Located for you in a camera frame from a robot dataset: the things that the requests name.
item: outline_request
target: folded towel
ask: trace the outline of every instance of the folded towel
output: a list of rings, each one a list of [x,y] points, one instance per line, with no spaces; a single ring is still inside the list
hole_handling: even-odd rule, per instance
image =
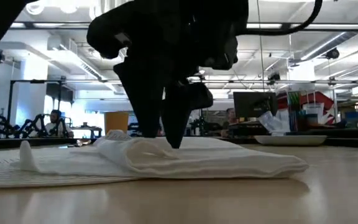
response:
[[[245,149],[213,138],[183,138],[172,149],[165,138],[134,138],[113,131],[95,147],[62,154],[59,160],[37,160],[28,142],[21,146],[22,170],[42,174],[156,177],[169,179],[288,177],[308,168],[295,156]]]

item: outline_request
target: person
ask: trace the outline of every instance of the person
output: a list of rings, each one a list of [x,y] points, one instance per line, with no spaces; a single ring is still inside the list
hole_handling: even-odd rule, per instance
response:
[[[231,124],[237,124],[238,120],[236,118],[236,112],[234,111],[234,108],[228,108],[226,110],[226,116],[227,116],[227,121],[223,122],[222,125],[222,131],[221,131],[221,136],[222,137],[228,137],[229,134],[227,133],[228,129],[229,129],[229,125]]]
[[[52,110],[50,112],[50,117],[49,117],[50,123],[45,125],[45,129],[48,131],[48,133],[50,133],[50,130],[52,130],[56,126],[56,124],[61,116],[62,116],[62,112],[60,112],[59,110]],[[66,124],[66,130],[68,132],[68,137],[73,138],[74,132],[70,129],[68,124]],[[57,130],[57,137],[60,137],[60,138],[64,137],[63,123],[59,124],[58,130]]]

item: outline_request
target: wooden table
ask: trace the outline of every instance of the wooden table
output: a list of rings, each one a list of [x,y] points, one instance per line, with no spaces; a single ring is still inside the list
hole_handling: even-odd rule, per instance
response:
[[[141,180],[0,190],[0,223],[358,224],[358,149],[263,147],[311,167],[292,179]]]

